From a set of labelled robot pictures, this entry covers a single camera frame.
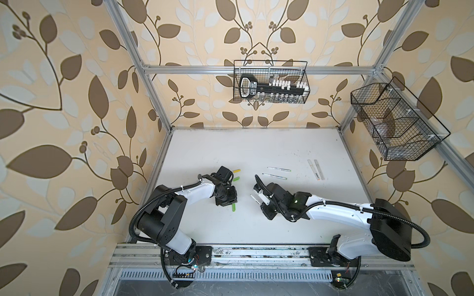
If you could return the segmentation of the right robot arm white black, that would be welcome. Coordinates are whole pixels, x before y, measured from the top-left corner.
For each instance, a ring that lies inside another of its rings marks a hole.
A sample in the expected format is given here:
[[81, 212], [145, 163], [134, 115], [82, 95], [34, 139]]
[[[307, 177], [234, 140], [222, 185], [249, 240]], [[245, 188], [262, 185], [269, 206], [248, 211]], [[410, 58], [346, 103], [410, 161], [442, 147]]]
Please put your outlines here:
[[313, 257], [322, 264], [347, 266], [364, 256], [382, 254], [407, 262], [413, 249], [430, 245], [430, 235], [383, 199], [374, 203], [345, 203], [308, 192], [294, 194], [276, 183], [265, 185], [258, 178], [254, 192], [268, 220], [281, 215], [286, 221], [325, 220], [348, 227], [348, 234], [336, 234], [324, 251]]

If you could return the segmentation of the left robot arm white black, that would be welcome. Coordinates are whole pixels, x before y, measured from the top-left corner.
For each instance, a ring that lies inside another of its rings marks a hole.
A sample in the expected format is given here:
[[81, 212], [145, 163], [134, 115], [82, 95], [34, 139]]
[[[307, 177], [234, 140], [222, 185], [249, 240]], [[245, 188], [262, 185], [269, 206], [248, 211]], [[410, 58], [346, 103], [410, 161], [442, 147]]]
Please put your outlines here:
[[217, 172], [199, 175], [191, 185], [169, 188], [160, 185], [132, 217], [128, 232], [137, 242], [155, 244], [169, 255], [172, 265], [199, 266], [211, 256], [200, 255], [196, 242], [180, 230], [186, 206], [214, 198], [217, 206], [237, 202], [237, 190], [232, 185], [234, 174], [221, 166]]

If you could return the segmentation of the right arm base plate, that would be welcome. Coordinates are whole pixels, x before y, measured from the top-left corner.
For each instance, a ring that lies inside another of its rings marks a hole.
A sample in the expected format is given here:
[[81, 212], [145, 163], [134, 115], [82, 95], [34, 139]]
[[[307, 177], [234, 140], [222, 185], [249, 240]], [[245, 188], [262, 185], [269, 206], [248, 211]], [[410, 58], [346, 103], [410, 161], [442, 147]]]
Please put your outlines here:
[[336, 247], [309, 247], [309, 258], [312, 267], [357, 267], [360, 258], [347, 259], [339, 254]]

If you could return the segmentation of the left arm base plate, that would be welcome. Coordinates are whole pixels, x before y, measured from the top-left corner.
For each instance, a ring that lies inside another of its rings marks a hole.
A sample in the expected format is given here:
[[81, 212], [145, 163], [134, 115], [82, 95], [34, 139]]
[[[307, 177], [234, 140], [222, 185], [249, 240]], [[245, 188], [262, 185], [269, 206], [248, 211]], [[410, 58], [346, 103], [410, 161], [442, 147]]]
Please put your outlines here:
[[207, 266], [211, 264], [213, 248], [210, 245], [192, 245], [186, 253], [169, 252], [169, 264], [178, 266]]

